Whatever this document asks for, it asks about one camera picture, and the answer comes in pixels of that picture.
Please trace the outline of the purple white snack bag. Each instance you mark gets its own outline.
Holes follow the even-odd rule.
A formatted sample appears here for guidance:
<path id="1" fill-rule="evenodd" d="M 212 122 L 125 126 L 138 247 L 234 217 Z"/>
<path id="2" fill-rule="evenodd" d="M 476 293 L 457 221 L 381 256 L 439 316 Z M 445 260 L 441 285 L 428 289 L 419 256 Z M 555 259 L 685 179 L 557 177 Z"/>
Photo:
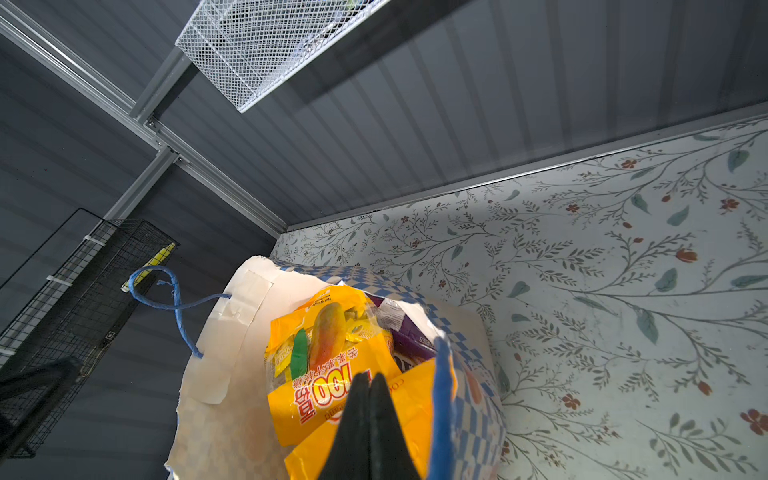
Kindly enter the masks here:
<path id="1" fill-rule="evenodd" d="M 367 293 L 367 297 L 374 304 L 378 326 L 392 335 L 393 351 L 398 355 L 396 361 L 401 361 L 404 369 L 406 364 L 417 365 L 435 357 L 433 343 L 398 303 L 371 293 Z"/>

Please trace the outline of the blue checkered paper bag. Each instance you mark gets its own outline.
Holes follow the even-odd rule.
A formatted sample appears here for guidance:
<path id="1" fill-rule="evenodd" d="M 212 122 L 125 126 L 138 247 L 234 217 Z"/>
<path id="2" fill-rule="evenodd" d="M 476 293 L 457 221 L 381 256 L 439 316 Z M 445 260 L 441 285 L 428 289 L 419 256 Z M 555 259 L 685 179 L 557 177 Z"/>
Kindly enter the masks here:
<path id="1" fill-rule="evenodd" d="M 291 479 L 267 401 L 273 320 L 321 290 L 346 285 L 394 300 L 433 343 L 432 436 L 426 479 L 491 479 L 506 428 L 485 329 L 466 311 L 355 267 L 306 267 L 255 256 L 214 296 L 191 344 L 167 460 L 177 479 Z"/>

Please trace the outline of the yellow gummy bag back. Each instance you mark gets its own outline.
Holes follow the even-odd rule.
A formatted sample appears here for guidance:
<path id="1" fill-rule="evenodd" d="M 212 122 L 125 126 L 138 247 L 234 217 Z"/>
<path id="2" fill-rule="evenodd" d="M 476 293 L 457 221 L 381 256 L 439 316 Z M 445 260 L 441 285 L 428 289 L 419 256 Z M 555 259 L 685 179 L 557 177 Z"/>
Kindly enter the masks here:
<path id="1" fill-rule="evenodd" d="M 432 436 L 432 388 L 436 362 L 423 362 L 389 382 L 400 427 L 420 479 L 426 479 Z M 317 479 L 335 439 L 341 414 L 335 415 L 303 440 L 284 463 L 291 479 Z"/>

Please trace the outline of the yellow gummy bag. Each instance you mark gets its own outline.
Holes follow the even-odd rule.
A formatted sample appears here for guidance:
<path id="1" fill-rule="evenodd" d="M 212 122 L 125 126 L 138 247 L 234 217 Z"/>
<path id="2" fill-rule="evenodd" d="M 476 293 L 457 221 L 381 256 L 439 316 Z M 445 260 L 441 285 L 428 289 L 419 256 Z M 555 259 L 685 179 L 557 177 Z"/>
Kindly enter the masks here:
<path id="1" fill-rule="evenodd" d="M 296 446 L 341 412 L 354 377 L 401 374 L 391 332 L 363 291 L 330 286 L 273 320 L 265 348 L 267 401 L 278 442 Z"/>
<path id="2" fill-rule="evenodd" d="M 400 427 L 420 479 L 426 479 L 432 436 L 432 388 L 436 362 L 423 362 L 389 382 Z M 335 439 L 341 414 L 335 415 L 303 440 L 284 463 L 291 479 L 317 479 Z"/>

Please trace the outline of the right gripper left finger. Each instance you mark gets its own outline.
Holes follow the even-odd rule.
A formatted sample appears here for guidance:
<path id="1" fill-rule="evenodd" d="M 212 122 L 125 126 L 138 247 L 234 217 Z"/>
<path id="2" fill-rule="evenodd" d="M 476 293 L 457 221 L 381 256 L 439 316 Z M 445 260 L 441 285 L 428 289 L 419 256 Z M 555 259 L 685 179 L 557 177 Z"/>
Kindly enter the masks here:
<path id="1" fill-rule="evenodd" d="M 319 479 L 366 480 L 370 475 L 370 379 L 354 376 L 334 441 Z"/>

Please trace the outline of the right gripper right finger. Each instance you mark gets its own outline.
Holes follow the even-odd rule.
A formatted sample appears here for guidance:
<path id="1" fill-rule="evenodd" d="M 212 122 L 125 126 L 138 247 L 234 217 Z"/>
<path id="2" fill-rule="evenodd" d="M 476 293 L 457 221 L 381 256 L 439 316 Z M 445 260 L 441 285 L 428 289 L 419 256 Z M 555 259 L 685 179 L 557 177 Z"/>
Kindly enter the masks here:
<path id="1" fill-rule="evenodd" d="M 369 478 L 419 480 L 382 374 L 377 374 L 370 385 L 369 423 Z"/>

